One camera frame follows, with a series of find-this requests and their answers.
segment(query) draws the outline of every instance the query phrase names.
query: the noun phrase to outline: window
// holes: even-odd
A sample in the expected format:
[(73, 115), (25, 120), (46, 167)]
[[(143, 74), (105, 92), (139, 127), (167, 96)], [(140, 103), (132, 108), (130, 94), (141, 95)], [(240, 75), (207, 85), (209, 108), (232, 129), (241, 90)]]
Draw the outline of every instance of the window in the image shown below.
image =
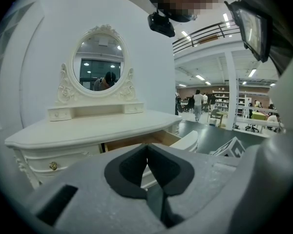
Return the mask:
[(121, 75), (121, 63), (82, 59), (80, 67), (80, 84), (89, 90), (93, 90), (94, 82), (97, 79), (104, 78), (106, 73), (110, 71), (115, 74), (115, 82), (117, 82)]

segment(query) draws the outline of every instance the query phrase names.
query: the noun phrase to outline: white vanity table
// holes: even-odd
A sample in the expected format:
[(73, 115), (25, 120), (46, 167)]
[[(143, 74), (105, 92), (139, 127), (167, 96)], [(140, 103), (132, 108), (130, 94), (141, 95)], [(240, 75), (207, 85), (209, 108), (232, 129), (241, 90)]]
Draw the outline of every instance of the white vanity table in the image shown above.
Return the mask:
[[(103, 91), (91, 91), (74, 75), (74, 56), (79, 46), (93, 36), (94, 39), (101, 37), (99, 45), (106, 43), (104, 35), (120, 43), (118, 49), (121, 48), (124, 56), (124, 68), (115, 85)], [(106, 44), (110, 46), (114, 40), (108, 40)], [(111, 58), (109, 54), (106, 56), (106, 60)], [(129, 60), (125, 42), (110, 26), (90, 30), (74, 49), (68, 65), (62, 65), (63, 78), (56, 106), (48, 109), (48, 117), (6, 139), (5, 144), (14, 150), (19, 168), (26, 172), (34, 188), (81, 159), (128, 145), (162, 143), (190, 152), (197, 148), (196, 131), (184, 138), (175, 135), (182, 120), (180, 116), (146, 110), (137, 100)], [(154, 183), (156, 181), (146, 167), (142, 187)]]

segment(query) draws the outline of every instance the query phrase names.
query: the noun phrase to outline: railing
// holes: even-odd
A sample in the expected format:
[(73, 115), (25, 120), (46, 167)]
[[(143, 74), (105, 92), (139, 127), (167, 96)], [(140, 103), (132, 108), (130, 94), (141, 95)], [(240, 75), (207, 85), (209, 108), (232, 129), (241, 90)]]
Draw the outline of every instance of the railing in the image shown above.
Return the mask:
[(186, 37), (180, 38), (172, 44), (174, 54), (182, 51), (186, 48), (194, 48), (198, 44), (203, 44), (212, 40), (217, 40), (219, 38), (225, 38), (233, 34), (239, 34), (240, 28), (235, 24), (234, 20), (229, 20), (226, 22), (220, 22), (212, 24), (203, 29), (197, 30)]

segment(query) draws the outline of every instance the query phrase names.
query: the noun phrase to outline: drawer knob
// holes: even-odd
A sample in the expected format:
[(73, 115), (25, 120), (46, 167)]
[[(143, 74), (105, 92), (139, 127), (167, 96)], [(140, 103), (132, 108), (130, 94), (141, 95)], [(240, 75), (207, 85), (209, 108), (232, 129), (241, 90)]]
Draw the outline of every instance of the drawer knob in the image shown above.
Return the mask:
[(58, 167), (57, 167), (57, 164), (55, 163), (55, 162), (51, 162), (50, 164), (49, 164), (49, 167), (53, 170), (53, 171), (55, 171)]

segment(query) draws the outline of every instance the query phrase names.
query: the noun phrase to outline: ornate mirror frame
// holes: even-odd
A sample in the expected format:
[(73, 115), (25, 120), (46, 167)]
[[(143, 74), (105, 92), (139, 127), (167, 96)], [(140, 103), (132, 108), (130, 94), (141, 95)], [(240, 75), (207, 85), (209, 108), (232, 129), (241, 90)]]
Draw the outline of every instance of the ornate mirror frame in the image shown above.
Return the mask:
[[(111, 88), (104, 91), (91, 91), (84, 88), (76, 79), (73, 69), (73, 60), (81, 44), (90, 36), (106, 34), (115, 38), (122, 49), (124, 56), (124, 69), (120, 79)], [(123, 38), (110, 25), (96, 26), (86, 32), (78, 41), (66, 65), (62, 64), (62, 80), (58, 88), (56, 105), (101, 104), (115, 102), (136, 101), (135, 89), (132, 83), (133, 69), (130, 65), (128, 48)]]

